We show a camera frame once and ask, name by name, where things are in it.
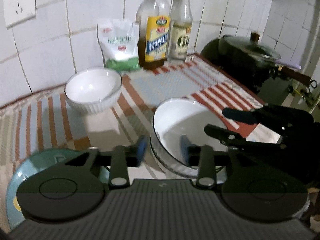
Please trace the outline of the cooking wine bottle yellow label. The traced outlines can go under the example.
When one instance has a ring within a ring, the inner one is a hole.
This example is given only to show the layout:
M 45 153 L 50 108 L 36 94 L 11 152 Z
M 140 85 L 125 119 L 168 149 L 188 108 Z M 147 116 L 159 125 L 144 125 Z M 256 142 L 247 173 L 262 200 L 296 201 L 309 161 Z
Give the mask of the cooking wine bottle yellow label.
M 144 0 L 137 10 L 139 64 L 146 70 L 162 66 L 167 58 L 169 13 L 167 0 Z

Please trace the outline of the blue fried egg plate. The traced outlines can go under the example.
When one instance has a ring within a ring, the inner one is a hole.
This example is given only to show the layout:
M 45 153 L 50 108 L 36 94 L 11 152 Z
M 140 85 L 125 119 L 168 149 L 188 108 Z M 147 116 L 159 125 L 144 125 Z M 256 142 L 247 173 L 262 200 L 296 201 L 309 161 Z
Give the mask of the blue fried egg plate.
M 34 153 L 17 169 L 7 189 L 10 227 L 24 219 L 61 224 L 85 217 L 106 197 L 108 166 L 93 150 L 51 148 Z

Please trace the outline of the vinegar bottle yellow cap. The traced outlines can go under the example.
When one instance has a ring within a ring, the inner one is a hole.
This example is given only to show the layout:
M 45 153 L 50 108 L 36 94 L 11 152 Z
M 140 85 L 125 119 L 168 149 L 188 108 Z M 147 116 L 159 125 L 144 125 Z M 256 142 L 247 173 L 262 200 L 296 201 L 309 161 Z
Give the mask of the vinegar bottle yellow cap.
M 170 12 L 169 61 L 184 62 L 190 41 L 193 23 L 190 0 L 174 0 Z

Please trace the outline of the white wall socket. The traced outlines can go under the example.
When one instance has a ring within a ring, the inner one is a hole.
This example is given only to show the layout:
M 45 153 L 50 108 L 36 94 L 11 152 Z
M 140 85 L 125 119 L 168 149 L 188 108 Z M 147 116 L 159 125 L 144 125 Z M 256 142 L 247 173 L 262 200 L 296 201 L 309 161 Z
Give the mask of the white wall socket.
M 3 9 L 7 28 L 36 16 L 35 0 L 3 0 Z

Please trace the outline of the white ribbed bowl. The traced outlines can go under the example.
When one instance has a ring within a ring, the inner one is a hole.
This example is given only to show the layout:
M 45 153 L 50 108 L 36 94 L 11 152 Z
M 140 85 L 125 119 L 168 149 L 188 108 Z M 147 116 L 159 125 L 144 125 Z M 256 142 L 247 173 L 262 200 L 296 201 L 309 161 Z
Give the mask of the white ribbed bowl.
M 123 81 L 115 70 L 92 67 L 73 75 L 65 85 L 66 101 L 81 114 L 98 114 L 118 101 Z
M 171 98 L 156 108 L 150 130 L 153 156 L 168 179 L 196 179 L 198 166 L 187 164 L 183 154 L 186 146 L 209 145 L 217 151 L 227 146 L 209 137 L 204 127 L 214 125 L 226 129 L 220 118 L 196 100 Z

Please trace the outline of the black wok with lid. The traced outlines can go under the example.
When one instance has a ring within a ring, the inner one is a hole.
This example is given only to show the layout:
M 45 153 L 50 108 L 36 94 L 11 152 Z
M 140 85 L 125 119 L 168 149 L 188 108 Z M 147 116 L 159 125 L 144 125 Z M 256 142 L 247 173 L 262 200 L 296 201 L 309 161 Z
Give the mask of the black wok with lid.
M 281 55 L 259 38 L 255 32 L 250 37 L 224 35 L 210 41 L 201 55 L 255 94 L 269 78 L 293 79 L 306 87 L 317 87 L 315 80 L 299 72 L 299 65 L 281 61 Z

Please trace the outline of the striped patchwork table cloth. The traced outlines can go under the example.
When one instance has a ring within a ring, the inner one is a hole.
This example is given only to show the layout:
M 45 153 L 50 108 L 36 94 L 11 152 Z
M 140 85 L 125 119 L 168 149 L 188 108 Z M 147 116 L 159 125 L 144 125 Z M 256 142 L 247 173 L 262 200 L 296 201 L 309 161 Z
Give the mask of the striped patchwork table cloth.
M 118 101 L 95 114 L 80 115 L 69 107 L 63 88 L 36 93 L 1 110 L 1 189 L 26 159 L 48 148 L 103 151 L 129 145 L 149 135 L 156 107 L 164 100 L 200 102 L 229 129 L 249 141 L 276 143 L 279 135 L 263 125 L 224 119 L 222 110 L 259 108 L 263 102 L 198 55 L 184 64 L 166 63 L 147 72 L 126 74 Z

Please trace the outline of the gas stove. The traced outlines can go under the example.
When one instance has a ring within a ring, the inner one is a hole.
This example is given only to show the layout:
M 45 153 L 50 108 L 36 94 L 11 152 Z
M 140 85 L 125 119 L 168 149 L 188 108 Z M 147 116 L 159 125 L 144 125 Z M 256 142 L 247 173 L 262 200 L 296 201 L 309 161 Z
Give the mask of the gas stove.
M 310 111 L 319 96 L 319 84 L 316 88 L 307 88 L 293 79 L 269 78 L 258 96 L 266 103 Z

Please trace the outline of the white green salt bag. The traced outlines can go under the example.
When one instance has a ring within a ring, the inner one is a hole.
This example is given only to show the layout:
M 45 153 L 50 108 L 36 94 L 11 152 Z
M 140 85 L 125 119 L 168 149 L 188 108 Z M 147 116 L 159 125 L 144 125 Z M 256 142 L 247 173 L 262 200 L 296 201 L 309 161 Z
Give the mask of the white green salt bag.
M 140 69 L 138 24 L 127 19 L 101 18 L 97 22 L 97 31 L 106 68 L 117 72 L 132 72 Z

